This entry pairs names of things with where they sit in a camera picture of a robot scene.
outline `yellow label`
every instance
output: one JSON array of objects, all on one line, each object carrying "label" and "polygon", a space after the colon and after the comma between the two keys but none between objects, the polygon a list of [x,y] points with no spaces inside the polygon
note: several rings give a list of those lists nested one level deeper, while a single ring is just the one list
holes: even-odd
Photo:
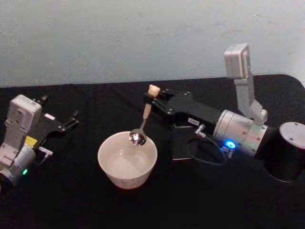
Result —
[{"label": "yellow label", "polygon": [[27,144],[30,147],[34,147],[34,145],[36,144],[37,140],[35,138],[29,137],[27,136],[25,139],[25,144]]}]

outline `blue led light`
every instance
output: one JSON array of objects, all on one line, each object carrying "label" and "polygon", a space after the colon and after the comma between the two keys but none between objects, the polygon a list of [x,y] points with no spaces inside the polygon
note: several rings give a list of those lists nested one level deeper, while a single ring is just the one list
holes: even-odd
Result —
[{"label": "blue led light", "polygon": [[226,141],[226,142],[225,142],[225,145],[226,145],[227,147],[229,147],[230,149],[234,149],[234,148],[235,148],[235,143],[232,142],[232,141]]}]

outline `black tablecloth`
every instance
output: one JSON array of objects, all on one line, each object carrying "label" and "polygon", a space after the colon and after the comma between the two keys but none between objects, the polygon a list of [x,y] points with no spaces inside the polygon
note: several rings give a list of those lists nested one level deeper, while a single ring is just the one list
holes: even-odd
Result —
[{"label": "black tablecloth", "polygon": [[[305,90],[296,79],[269,75],[254,80],[256,98],[269,112],[267,125],[305,123]],[[18,94],[48,94],[44,112],[64,122],[77,109],[81,122],[65,137],[50,139],[45,147],[54,152],[52,158],[38,169],[31,167],[12,192],[0,198],[1,228],[305,228],[304,173],[295,182],[281,183],[268,175],[261,161],[241,154],[224,167],[173,162],[170,128],[155,115],[145,127],[158,148],[151,176],[137,190],[115,187],[98,165],[98,148],[110,135],[141,124],[142,94],[150,83],[0,89],[0,139],[9,101]],[[153,83],[192,91],[198,101],[238,112],[234,84],[228,79]],[[142,213],[149,213],[146,224],[138,220],[145,217]]]}]

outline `white bowl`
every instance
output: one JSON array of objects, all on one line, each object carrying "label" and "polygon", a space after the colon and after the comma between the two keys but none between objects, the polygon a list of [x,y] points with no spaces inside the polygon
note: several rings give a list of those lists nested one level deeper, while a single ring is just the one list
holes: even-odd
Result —
[{"label": "white bowl", "polygon": [[108,137],[100,146],[97,159],[107,177],[116,186],[133,189],[145,183],[158,156],[154,142],[147,138],[142,146],[129,140],[130,131]]}]

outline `cable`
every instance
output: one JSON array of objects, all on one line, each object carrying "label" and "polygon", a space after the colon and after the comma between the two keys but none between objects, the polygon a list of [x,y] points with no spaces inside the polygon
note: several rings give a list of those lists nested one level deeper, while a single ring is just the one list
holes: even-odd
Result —
[{"label": "cable", "polygon": [[222,162],[217,163],[217,162],[212,162],[212,161],[206,161],[206,160],[203,160],[203,159],[200,159],[200,158],[194,156],[194,155],[191,153],[191,151],[190,151],[190,144],[191,144],[192,142],[201,141],[200,139],[197,139],[197,138],[192,138],[191,140],[189,140],[189,141],[187,142],[187,145],[186,145],[187,154],[188,154],[191,158],[195,159],[196,161],[199,161],[199,162],[201,162],[201,163],[204,163],[204,164],[207,164],[207,165],[210,165],[210,166],[223,166],[223,165],[225,165],[225,164],[227,163],[227,158],[226,158],[226,156],[225,156],[223,150],[219,147],[219,145],[218,145],[215,141],[213,141],[213,140],[212,140],[211,138],[209,138],[208,136],[206,136],[205,139],[207,139],[207,140],[210,142],[210,144],[212,144],[213,146],[215,146],[215,147],[220,151],[220,154],[221,154],[221,156],[222,156],[222,158],[223,158],[223,159],[222,159]]}]

